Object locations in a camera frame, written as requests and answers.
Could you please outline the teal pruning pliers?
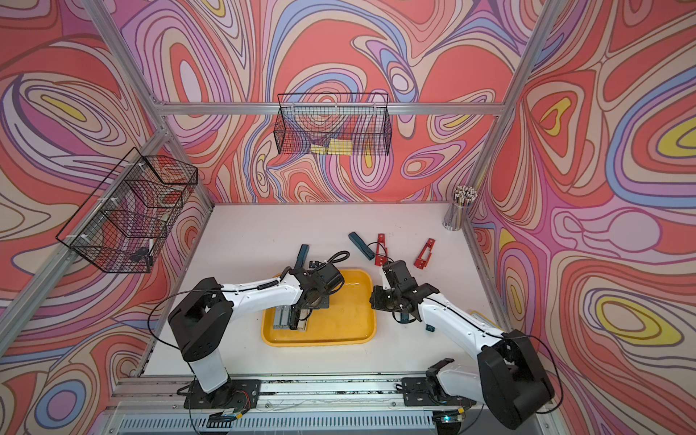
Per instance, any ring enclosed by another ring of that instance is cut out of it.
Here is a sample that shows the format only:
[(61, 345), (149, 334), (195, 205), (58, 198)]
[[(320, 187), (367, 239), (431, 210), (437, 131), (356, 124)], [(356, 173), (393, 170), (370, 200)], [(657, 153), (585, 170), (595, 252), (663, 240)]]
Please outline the teal pruning pliers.
[(299, 251), (298, 251), (297, 258), (295, 259), (294, 270), (301, 270), (304, 268), (308, 252), (309, 252), (308, 244), (302, 244)]

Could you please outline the black pruning pliers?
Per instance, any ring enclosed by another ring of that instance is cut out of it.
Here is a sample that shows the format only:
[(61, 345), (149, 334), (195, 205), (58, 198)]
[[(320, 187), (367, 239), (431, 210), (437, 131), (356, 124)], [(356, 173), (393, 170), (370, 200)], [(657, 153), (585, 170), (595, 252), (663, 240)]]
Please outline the black pruning pliers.
[(288, 327), (290, 330), (297, 330), (297, 325), (299, 322), (299, 313), (300, 311), (296, 308), (292, 308), (290, 310), (290, 314), (288, 317)]

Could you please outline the yellow storage tray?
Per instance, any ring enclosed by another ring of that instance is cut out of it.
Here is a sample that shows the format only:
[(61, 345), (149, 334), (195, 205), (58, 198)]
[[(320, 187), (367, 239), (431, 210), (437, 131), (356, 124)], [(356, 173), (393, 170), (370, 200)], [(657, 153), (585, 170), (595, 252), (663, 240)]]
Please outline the yellow storage tray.
[(275, 310), (263, 315), (261, 337), (273, 347), (317, 347), (366, 344), (376, 334), (376, 313), (370, 304), (373, 281), (362, 269), (343, 269), (344, 287), (330, 297), (329, 307), (316, 311), (304, 331), (273, 328)]

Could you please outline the beige pruning pliers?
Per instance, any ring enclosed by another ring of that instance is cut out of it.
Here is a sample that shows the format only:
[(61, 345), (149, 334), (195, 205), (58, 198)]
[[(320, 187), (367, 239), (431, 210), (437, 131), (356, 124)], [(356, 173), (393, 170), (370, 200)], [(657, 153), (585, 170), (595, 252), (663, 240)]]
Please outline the beige pruning pliers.
[(297, 323), (297, 330), (298, 331), (301, 331), (301, 332), (306, 331), (307, 320), (310, 317), (311, 313), (312, 313), (311, 310), (303, 310), (300, 313), (300, 317), (299, 317), (298, 323)]

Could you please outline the grey pruning pliers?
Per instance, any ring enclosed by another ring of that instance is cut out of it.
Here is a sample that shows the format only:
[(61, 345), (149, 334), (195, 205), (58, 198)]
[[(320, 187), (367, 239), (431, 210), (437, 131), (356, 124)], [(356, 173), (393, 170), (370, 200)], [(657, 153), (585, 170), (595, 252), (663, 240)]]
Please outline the grey pruning pliers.
[(290, 320), (292, 315), (292, 308), (290, 306), (284, 306), (282, 309), (280, 327), (284, 330), (290, 328)]
[(284, 306), (279, 306), (275, 309), (275, 315), (274, 315), (274, 323), (273, 323), (273, 328), (275, 329), (282, 329), (284, 325), (284, 316), (285, 308)]

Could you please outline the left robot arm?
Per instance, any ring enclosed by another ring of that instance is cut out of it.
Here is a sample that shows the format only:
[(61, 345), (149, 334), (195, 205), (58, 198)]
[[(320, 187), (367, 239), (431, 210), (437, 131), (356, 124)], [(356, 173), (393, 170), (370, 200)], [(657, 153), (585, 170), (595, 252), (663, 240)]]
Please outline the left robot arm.
[(238, 285), (205, 278), (171, 310), (168, 324), (203, 393), (215, 393), (229, 383), (219, 346), (231, 322), (277, 306), (314, 309), (343, 284), (332, 263), (311, 270), (286, 268), (278, 277)]

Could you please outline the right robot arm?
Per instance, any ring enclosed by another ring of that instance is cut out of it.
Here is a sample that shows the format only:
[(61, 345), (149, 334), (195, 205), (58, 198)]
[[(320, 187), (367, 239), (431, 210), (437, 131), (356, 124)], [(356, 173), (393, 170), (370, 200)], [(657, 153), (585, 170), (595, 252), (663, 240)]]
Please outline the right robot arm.
[(382, 284), (370, 299), (376, 311), (407, 314), (460, 346), (478, 364), (456, 366), (451, 357), (430, 366), (422, 377), (402, 379), (407, 406), (485, 405), (509, 430), (518, 429), (556, 395), (528, 335), (504, 332), (458, 308), (436, 287), (418, 284), (402, 260), (382, 267)]

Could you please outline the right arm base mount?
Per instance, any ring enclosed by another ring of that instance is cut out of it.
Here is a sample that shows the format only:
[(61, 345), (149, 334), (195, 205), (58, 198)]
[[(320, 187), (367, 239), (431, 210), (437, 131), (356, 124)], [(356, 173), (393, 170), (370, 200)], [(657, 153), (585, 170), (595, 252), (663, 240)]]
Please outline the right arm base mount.
[(446, 393), (438, 379), (441, 369), (452, 364), (452, 358), (445, 358), (429, 367), (422, 377), (404, 377), (395, 384), (395, 390), (402, 395), (407, 407), (423, 406), (454, 406), (460, 405), (463, 399)]

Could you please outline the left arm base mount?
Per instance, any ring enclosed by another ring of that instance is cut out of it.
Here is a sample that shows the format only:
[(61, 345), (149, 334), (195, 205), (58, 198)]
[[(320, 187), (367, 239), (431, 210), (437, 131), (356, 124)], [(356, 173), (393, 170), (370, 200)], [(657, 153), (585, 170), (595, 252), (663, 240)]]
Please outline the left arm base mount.
[(212, 393), (205, 393), (201, 382), (195, 378), (186, 389), (184, 408), (198, 409), (232, 409), (246, 411), (257, 407), (261, 380), (259, 379), (228, 379), (228, 381)]

